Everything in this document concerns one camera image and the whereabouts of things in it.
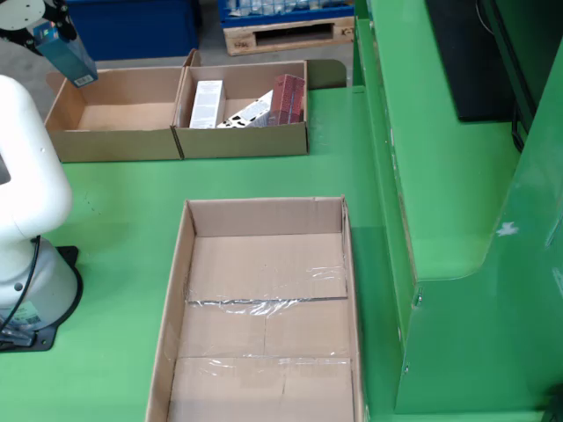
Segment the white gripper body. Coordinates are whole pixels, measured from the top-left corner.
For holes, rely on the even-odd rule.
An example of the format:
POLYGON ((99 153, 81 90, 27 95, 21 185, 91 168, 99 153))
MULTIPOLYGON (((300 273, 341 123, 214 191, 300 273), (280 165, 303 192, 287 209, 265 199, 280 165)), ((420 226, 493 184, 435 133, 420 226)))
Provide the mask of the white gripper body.
POLYGON ((43 19, 43 0, 4 0, 0 4, 0 28, 17 31, 43 19))

